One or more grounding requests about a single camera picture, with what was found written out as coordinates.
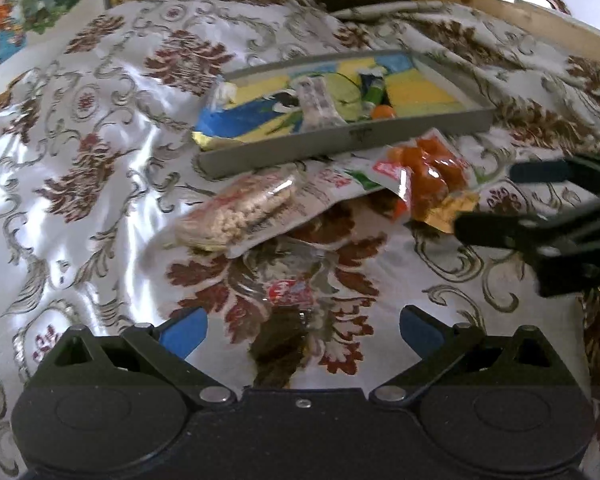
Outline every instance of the patterned fabric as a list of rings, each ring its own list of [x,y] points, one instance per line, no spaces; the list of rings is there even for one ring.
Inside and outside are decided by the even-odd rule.
[[[493,102],[491,131],[456,140],[485,184],[481,209],[549,215],[589,199],[570,184],[517,186],[506,167],[600,153],[600,65],[461,6],[408,3],[340,18],[293,1],[131,2],[13,86],[0,108],[0,479],[24,471],[13,403],[76,322],[117,334],[200,304],[208,337],[189,361],[236,391],[368,392],[418,360],[397,330],[411,303],[494,335],[536,324],[589,387],[586,353],[600,363],[600,309],[587,311],[583,346],[576,298],[540,299],[514,251],[392,224],[384,192],[342,203],[237,260],[164,248],[170,224],[231,181],[205,180],[192,163],[189,129],[211,78],[352,48],[429,56]],[[299,340],[286,332],[290,304],[317,312]],[[288,336],[283,359],[263,359]],[[585,466],[600,479],[600,429]]]

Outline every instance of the vacuum sealed orange food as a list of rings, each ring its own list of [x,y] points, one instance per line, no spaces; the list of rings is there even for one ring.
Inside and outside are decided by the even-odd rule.
[[[475,187],[474,171],[435,129],[388,148],[368,177],[402,199],[394,212],[397,221],[427,222],[438,218],[436,209],[443,203],[445,211],[455,206],[467,210],[477,203],[475,194],[471,194],[470,200],[467,197],[456,200],[459,194]],[[446,212],[445,217],[452,218],[452,212]],[[446,224],[436,220],[438,228],[443,225]]]

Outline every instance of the yellow wrapper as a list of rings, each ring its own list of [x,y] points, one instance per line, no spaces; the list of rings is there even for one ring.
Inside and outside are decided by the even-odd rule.
[[[437,208],[429,211],[425,224],[443,233],[453,234],[454,221],[458,213],[473,211],[478,202],[480,202],[480,195],[469,191],[459,196],[448,196]]]

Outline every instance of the tablecloth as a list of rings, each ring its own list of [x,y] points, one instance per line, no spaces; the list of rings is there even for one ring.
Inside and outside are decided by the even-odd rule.
[[[293,0],[139,0],[95,18],[14,85],[0,108],[0,479],[24,471],[10,411],[68,326],[117,334],[196,304],[210,324],[188,360],[237,392],[267,380],[368,392],[418,360],[398,330],[405,304],[494,335],[536,324],[588,391],[587,355],[600,363],[600,310],[585,345],[578,298],[539,298],[514,251],[392,224],[382,194],[342,203],[236,260],[159,242],[231,181],[198,173],[189,131],[218,71],[395,47],[452,67],[496,107],[491,131],[455,141],[490,183],[482,210],[555,214],[589,199],[570,184],[517,186],[506,167],[600,153],[600,64],[457,5],[408,2],[335,17]],[[292,367],[258,370],[250,345],[274,319],[260,289],[298,276],[311,276],[321,322]],[[600,403],[596,415],[584,465],[600,479]],[[355,452],[355,443],[333,445]]]

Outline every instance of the gray tray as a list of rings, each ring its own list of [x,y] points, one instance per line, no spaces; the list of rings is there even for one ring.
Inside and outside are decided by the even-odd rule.
[[[291,70],[297,66],[334,62],[344,59],[404,54],[403,50],[374,50],[304,57],[298,60],[272,63],[227,73],[225,80],[260,76],[274,71]],[[465,111],[408,118],[367,121],[337,128],[292,134],[232,146],[198,155],[198,167],[210,178],[222,178],[243,171],[257,170],[302,160],[312,156],[367,150],[378,146],[404,142],[420,136],[430,128],[437,128],[450,136],[486,132],[494,120],[494,107],[487,99],[471,90],[467,76],[427,57],[409,54],[423,76],[444,89],[466,107]]]

